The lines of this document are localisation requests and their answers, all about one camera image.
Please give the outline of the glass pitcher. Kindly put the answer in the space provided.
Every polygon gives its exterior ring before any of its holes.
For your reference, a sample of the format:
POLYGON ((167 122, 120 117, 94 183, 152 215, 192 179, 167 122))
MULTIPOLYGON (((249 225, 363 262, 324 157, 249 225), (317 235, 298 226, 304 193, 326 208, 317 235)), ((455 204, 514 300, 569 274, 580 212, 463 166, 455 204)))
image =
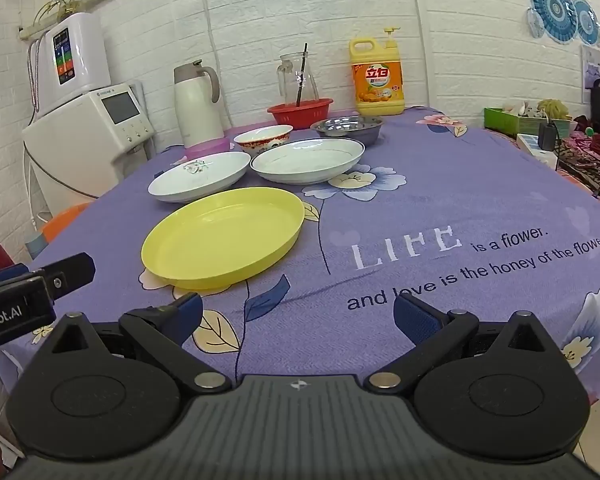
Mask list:
MULTIPOLYGON (((285 104, 296 102, 298 82, 300 79, 302 52, 283 54, 276 70, 280 96, 285 104)), ((306 58, 306 81, 304 82, 302 101, 318 100, 317 84, 313 77, 310 55, 306 58)))

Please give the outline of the purple floral tablecloth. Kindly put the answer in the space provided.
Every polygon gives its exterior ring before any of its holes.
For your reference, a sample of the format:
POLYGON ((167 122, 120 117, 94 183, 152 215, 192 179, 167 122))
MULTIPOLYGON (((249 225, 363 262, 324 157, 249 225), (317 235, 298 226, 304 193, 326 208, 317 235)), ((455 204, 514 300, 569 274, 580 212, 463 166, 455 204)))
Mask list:
POLYGON ((454 136, 429 108, 389 118, 344 177, 298 186, 297 243, 204 295, 185 347, 233 378, 366 376, 410 350, 408 292, 483 321, 533 312, 600 399, 600 202, 500 136, 454 136))

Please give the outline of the black power adapter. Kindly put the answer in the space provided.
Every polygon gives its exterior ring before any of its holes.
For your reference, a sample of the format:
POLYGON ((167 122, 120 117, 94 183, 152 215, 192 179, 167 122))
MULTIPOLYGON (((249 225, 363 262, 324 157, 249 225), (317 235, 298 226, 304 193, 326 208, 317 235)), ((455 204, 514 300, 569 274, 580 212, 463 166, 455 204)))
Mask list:
POLYGON ((554 122, 541 122, 538 132, 538 147, 541 151, 552 152, 559 139, 559 132, 554 122))

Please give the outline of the stainless steel bowl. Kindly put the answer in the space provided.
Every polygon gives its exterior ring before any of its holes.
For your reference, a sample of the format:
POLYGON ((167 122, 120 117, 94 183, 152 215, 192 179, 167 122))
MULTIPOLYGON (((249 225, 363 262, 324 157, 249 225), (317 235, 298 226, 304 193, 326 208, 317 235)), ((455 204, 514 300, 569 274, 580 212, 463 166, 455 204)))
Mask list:
POLYGON ((372 116, 340 116, 314 122, 311 129, 322 138, 352 139, 368 148, 379 139, 380 128, 384 122, 379 117, 372 116))

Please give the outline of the white thermos jug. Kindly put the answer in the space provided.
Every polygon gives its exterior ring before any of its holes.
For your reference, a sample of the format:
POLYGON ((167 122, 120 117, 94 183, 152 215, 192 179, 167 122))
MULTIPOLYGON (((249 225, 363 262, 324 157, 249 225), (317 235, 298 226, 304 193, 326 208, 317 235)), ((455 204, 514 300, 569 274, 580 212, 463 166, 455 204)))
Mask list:
POLYGON ((184 148, 221 139, 221 88, 216 71, 196 60, 175 67, 173 78, 174 110, 184 148))

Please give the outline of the red white ceramic bowl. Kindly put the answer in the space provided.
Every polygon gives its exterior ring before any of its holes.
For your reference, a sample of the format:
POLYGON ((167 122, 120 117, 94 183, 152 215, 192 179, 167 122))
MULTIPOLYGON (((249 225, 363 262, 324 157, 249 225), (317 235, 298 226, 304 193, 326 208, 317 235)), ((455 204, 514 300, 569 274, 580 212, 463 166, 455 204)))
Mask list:
POLYGON ((238 134, 234 137, 234 143, 251 158, 255 158, 271 148, 287 143, 292 130, 294 127, 291 125, 261 127, 238 134))

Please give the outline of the yellow plastic plate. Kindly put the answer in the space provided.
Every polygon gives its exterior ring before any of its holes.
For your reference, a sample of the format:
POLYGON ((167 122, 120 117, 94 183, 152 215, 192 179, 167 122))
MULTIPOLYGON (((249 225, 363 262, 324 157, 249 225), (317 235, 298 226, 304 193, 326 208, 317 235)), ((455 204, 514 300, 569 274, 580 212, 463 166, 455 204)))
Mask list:
POLYGON ((200 292, 237 284, 268 270, 298 240, 304 206, 279 188, 236 188, 196 200, 147 235, 140 258, 147 271, 200 292))

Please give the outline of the red plastic colander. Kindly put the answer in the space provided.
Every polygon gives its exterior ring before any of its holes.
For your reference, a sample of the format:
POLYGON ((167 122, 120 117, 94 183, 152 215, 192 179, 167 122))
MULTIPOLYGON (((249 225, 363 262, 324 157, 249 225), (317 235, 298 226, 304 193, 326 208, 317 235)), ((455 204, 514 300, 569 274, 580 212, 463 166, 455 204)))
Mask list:
POLYGON ((314 122, 320 122, 328 117, 332 99, 323 98, 312 101, 302 101, 299 105, 278 104, 268 108, 268 112, 279 125, 288 125, 294 130, 309 129, 314 122))

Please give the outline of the white wall water purifier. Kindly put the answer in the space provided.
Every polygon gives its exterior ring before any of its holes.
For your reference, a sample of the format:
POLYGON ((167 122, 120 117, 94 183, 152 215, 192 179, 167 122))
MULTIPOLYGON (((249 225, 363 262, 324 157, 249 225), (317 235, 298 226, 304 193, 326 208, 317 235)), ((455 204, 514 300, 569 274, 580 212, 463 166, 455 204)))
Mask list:
POLYGON ((30 47, 34 118, 111 84, 99 18, 79 12, 44 32, 30 47))

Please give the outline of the black straw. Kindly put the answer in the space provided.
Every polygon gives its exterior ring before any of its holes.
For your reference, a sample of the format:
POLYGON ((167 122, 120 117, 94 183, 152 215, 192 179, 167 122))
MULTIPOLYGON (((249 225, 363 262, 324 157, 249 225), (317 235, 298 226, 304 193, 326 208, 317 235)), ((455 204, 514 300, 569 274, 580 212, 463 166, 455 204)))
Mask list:
POLYGON ((298 82, 298 91, 296 97, 296 107, 299 107, 302 101, 304 82, 306 81, 306 58, 308 57, 308 43, 306 42, 302 51, 300 79, 298 82))

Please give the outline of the white water dispenser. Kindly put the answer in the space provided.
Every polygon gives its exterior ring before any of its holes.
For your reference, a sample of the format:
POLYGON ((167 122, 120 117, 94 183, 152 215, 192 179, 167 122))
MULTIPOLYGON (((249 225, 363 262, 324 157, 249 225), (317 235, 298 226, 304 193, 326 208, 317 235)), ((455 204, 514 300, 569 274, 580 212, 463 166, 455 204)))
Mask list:
POLYGON ((155 134, 128 84, 61 105, 22 130, 35 179, 53 216, 97 200, 148 161, 155 134))

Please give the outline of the white blue-rimmed plate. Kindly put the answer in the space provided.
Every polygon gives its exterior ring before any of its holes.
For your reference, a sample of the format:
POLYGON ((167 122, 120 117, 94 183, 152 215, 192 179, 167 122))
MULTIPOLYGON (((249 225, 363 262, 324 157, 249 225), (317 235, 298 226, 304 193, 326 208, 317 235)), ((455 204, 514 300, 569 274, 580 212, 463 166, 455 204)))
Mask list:
POLYGON ((352 139, 311 139, 271 148, 254 158, 250 167, 270 182, 309 185, 343 174, 364 153, 364 144, 352 139))

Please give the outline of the purple plastic bowl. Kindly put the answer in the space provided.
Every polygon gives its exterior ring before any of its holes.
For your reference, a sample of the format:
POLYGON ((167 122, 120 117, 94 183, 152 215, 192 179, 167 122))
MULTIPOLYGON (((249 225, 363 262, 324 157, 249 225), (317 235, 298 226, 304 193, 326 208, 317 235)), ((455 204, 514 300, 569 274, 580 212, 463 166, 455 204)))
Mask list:
POLYGON ((229 150, 230 140, 222 136, 222 138, 204 141, 186 148, 185 157, 187 160, 194 160, 212 154, 224 153, 229 150))

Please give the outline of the blue paper fan decoration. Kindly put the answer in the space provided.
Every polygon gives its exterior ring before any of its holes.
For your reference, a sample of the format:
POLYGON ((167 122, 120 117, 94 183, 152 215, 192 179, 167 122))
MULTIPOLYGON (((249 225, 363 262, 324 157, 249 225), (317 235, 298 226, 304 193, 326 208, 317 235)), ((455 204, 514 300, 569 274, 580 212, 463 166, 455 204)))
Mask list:
POLYGON ((533 38, 600 46, 600 20, 590 0, 529 0, 526 20, 533 38))

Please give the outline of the white floral ceramic plate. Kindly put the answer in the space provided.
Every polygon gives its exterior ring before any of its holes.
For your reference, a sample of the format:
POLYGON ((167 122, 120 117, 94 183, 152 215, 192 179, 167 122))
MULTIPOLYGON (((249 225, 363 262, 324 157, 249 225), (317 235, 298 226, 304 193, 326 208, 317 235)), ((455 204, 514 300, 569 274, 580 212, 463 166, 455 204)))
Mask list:
POLYGON ((148 193, 159 202, 188 204, 227 190, 240 180, 250 165, 244 152, 224 152, 183 162, 160 174, 148 186, 148 193))

